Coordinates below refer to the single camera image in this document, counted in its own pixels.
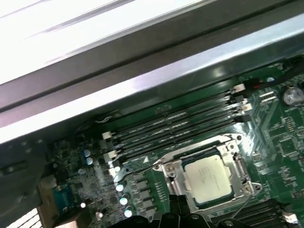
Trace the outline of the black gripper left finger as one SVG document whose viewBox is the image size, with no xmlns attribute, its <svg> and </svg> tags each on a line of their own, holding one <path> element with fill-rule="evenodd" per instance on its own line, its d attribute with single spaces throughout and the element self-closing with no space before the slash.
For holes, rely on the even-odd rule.
<svg viewBox="0 0 304 228">
<path fill-rule="evenodd" d="M 183 226 L 179 196 L 169 195 L 170 212 L 161 215 L 160 219 L 148 220 L 142 216 L 132 218 L 132 228 L 181 228 Z"/>
</svg>

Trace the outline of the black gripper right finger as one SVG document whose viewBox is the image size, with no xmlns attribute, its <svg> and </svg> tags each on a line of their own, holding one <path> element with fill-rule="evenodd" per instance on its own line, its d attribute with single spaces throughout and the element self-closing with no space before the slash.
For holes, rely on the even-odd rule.
<svg viewBox="0 0 304 228">
<path fill-rule="evenodd" d="M 209 218 L 204 218 L 197 213 L 191 213 L 187 197 L 180 195 L 180 228 L 239 228 L 240 222 L 227 218 L 218 224 L 213 224 Z"/>
</svg>

